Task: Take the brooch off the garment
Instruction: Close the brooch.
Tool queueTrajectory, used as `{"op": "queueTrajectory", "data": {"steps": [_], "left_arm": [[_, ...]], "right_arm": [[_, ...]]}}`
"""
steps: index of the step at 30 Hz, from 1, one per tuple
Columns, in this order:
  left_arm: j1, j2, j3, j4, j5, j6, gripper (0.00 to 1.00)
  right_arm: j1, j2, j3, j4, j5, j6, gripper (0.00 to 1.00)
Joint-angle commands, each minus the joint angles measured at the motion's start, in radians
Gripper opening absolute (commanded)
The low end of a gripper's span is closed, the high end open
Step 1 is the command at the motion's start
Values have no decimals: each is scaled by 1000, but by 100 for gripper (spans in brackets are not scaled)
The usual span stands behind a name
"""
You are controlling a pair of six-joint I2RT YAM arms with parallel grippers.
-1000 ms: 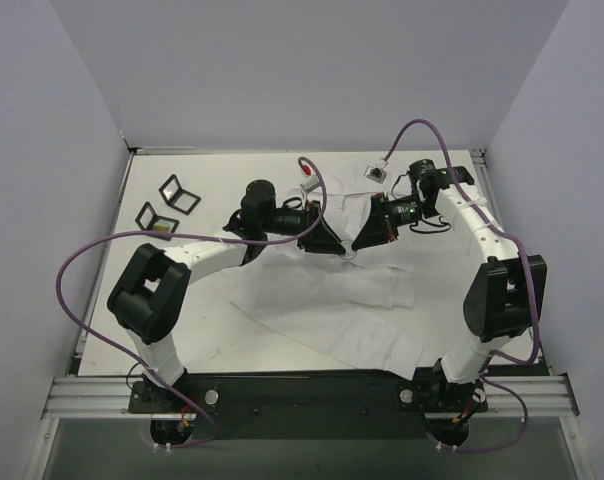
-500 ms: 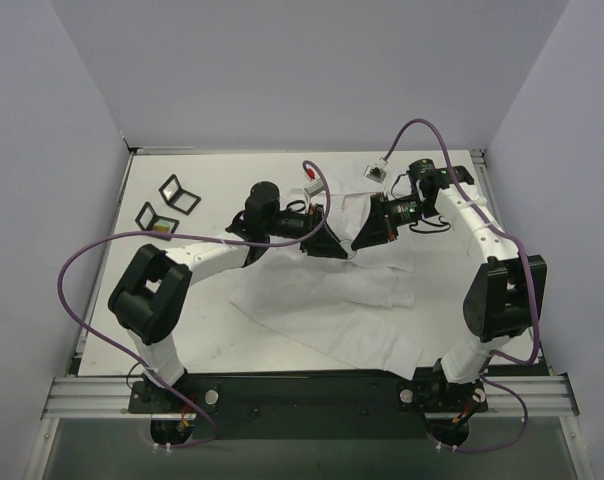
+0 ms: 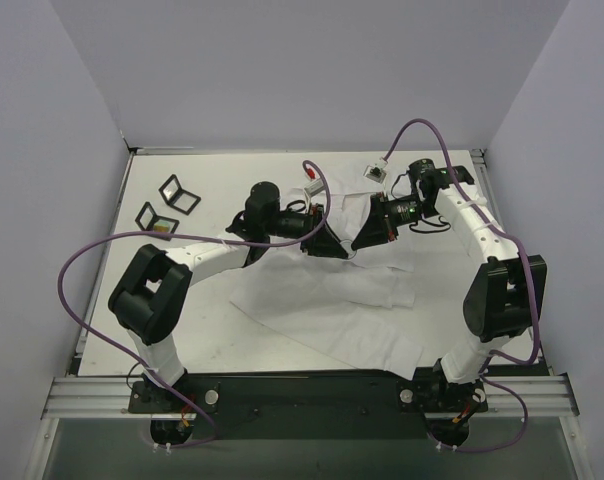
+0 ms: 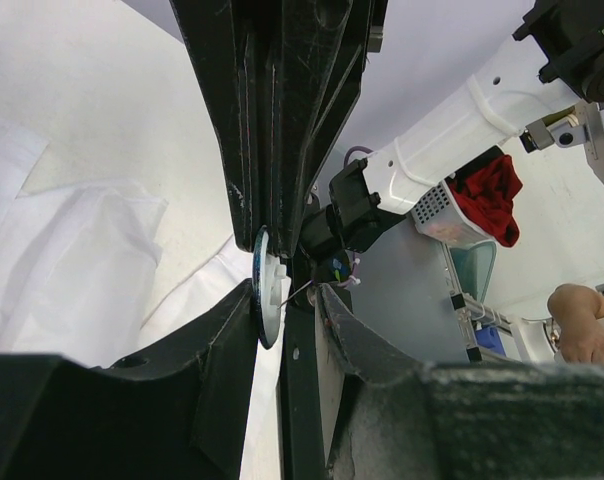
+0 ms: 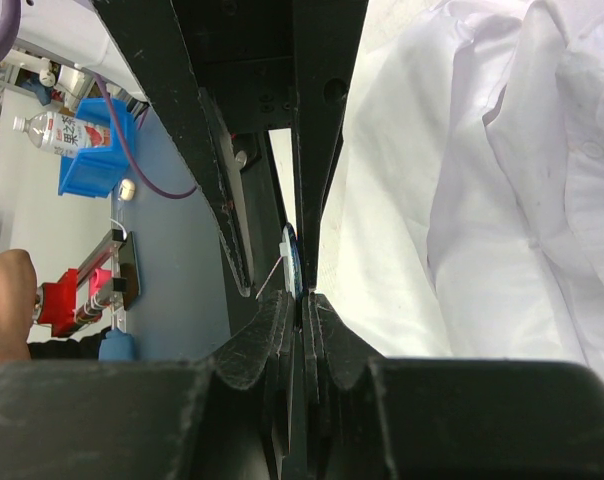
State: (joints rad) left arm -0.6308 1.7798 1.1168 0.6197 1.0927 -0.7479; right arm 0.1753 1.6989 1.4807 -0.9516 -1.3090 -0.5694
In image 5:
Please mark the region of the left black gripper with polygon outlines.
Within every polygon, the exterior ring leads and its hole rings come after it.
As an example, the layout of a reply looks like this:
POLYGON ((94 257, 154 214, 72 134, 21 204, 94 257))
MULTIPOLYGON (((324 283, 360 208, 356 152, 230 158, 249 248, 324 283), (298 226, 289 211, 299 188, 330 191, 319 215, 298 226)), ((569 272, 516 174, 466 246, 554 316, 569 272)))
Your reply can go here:
POLYGON ((230 133, 283 129, 292 122, 302 288, 315 289, 321 218, 343 144, 368 3, 95 1, 93 6, 208 203, 244 297, 251 294, 254 267, 230 133))

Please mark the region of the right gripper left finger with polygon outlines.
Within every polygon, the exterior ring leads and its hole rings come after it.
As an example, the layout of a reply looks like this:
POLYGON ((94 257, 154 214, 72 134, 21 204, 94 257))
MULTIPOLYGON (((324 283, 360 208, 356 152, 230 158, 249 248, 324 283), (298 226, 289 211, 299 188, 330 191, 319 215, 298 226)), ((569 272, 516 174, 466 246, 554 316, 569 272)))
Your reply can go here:
POLYGON ((293 312, 272 293, 199 361, 0 367, 0 479, 280 478, 293 312))

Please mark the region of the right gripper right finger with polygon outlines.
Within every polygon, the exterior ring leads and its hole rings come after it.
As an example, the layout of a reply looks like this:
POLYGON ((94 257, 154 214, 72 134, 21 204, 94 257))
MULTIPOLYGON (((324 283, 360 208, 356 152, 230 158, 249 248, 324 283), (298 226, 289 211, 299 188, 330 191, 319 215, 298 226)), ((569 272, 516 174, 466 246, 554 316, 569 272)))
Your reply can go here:
POLYGON ((604 383, 568 362, 386 358, 301 306, 316 479, 604 479, 604 383))

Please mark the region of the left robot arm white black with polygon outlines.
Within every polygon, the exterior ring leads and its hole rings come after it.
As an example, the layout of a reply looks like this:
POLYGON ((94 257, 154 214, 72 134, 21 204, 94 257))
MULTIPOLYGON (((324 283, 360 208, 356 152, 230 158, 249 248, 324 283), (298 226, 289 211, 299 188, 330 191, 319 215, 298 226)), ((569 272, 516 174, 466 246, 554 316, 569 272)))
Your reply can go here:
POLYGON ((211 207, 236 284, 269 268, 280 201, 244 185, 235 153, 266 154, 288 129, 298 276, 317 285, 320 221, 343 144, 363 1, 0 1, 0 62, 13 47, 90 71, 150 104, 211 207))

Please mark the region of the bystander bare hand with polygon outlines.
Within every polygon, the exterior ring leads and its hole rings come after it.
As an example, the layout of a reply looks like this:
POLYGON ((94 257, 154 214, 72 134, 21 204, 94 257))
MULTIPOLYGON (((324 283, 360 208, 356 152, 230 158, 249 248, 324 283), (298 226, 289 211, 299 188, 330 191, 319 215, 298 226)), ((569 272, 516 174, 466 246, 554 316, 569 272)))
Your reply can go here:
POLYGON ((0 253, 0 365, 31 359, 27 340, 36 291, 36 272, 28 252, 0 253))

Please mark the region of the white garment shirt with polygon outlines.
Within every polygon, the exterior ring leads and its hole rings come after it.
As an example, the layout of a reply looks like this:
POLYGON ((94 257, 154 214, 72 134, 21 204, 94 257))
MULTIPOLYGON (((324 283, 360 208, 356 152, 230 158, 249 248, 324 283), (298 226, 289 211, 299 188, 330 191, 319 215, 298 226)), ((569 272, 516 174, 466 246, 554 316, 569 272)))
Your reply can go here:
POLYGON ((604 380, 604 1, 375 1, 325 281, 391 357, 604 380))

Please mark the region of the blue round brooch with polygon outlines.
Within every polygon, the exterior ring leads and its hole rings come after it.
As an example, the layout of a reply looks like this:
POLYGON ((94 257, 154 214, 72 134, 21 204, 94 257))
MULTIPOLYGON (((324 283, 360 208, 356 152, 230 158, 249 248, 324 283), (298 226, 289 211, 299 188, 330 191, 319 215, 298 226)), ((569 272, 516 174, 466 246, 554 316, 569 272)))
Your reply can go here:
POLYGON ((302 273, 297 237, 290 223, 283 228, 279 251, 283 262, 285 290, 294 299, 298 299, 302 293, 302 273))

